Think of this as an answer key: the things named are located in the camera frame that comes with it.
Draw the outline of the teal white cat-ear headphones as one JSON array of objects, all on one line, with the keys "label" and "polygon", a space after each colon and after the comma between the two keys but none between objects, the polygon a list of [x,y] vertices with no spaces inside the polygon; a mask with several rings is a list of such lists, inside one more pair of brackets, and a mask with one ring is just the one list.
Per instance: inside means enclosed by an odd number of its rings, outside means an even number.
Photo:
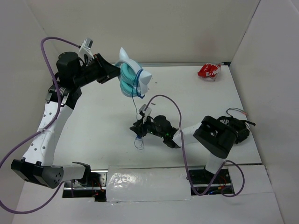
[{"label": "teal white cat-ear headphones", "polygon": [[129,98],[144,98],[148,92],[152,74],[137,61],[131,59],[123,47],[120,48],[119,60],[115,66],[120,69],[118,79],[122,94]]}]

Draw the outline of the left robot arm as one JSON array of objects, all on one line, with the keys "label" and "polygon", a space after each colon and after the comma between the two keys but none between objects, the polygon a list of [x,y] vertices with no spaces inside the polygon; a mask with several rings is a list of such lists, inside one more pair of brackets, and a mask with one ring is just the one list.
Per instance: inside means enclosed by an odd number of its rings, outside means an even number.
[{"label": "left robot arm", "polygon": [[38,134],[20,160],[14,159],[11,169],[24,181],[51,189],[65,181],[81,186],[92,182],[91,167],[82,162],[54,165],[54,154],[66,121],[82,92],[81,87],[97,81],[103,84],[121,74],[121,69],[95,54],[85,62],[75,52],[64,52],[56,63],[58,72],[48,89],[45,109]]}]

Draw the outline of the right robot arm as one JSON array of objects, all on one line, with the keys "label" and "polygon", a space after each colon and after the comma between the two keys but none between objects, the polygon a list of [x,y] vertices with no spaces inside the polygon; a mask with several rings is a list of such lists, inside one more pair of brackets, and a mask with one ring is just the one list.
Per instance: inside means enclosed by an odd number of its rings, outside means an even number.
[{"label": "right robot arm", "polygon": [[130,130],[137,137],[152,134],[162,138],[163,143],[170,148],[181,148],[199,142],[210,152],[204,171],[204,178],[209,183],[219,179],[219,168],[238,136],[233,128],[211,116],[205,116],[201,122],[183,129],[173,127],[164,115],[155,118],[147,116],[137,120]]}]

